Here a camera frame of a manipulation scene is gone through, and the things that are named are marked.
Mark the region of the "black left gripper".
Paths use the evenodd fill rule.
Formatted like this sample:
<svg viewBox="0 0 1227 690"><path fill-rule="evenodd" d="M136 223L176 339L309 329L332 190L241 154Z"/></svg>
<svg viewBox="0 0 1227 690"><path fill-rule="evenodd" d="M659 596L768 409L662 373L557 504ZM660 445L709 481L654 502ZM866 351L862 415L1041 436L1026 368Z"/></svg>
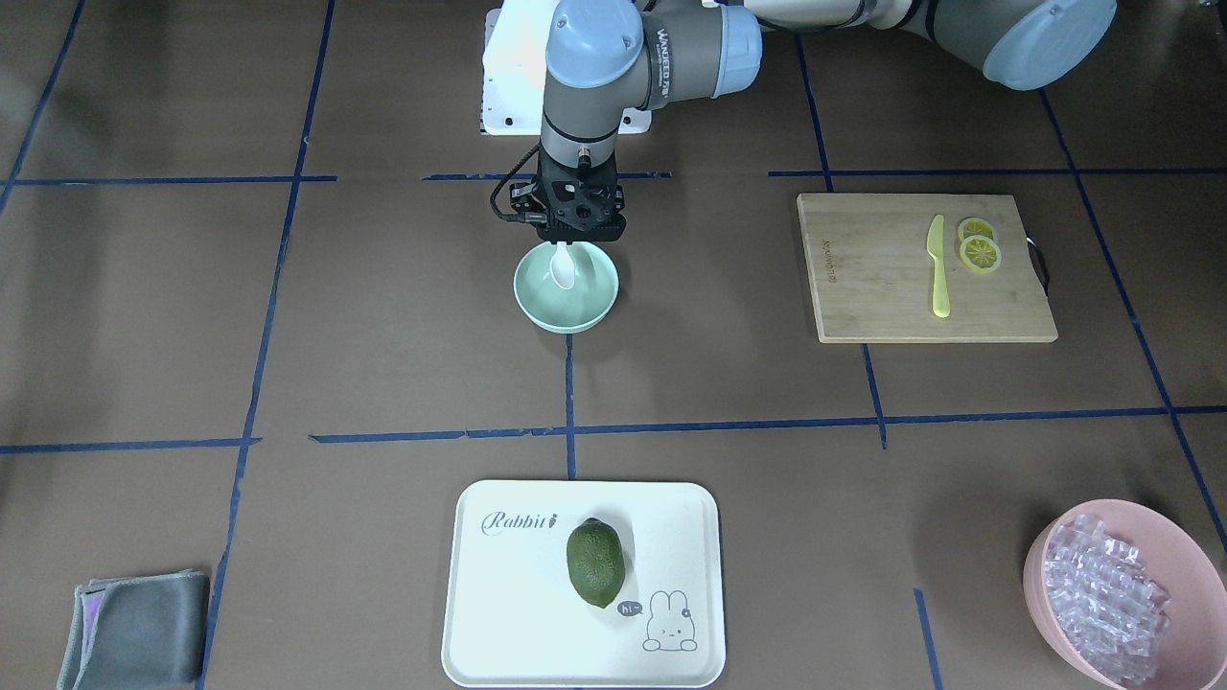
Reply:
<svg viewBox="0 0 1227 690"><path fill-rule="evenodd" d="M627 223L614 158L587 169L540 158L529 182L510 185L510 205L544 242L616 242Z"/></svg>

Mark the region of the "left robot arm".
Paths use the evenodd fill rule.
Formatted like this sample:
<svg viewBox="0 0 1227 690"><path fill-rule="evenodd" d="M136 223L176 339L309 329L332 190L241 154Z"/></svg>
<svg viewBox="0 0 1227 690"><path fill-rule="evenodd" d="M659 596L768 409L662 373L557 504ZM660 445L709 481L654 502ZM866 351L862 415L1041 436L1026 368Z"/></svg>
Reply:
<svg viewBox="0 0 1227 690"><path fill-rule="evenodd" d="M1117 11L1114 1L557 1L541 18L544 103L528 152L536 169L521 183L504 176L490 205L544 242L617 241L625 112L748 88L767 32L901 29L990 81L1031 91L1079 66Z"/></svg>

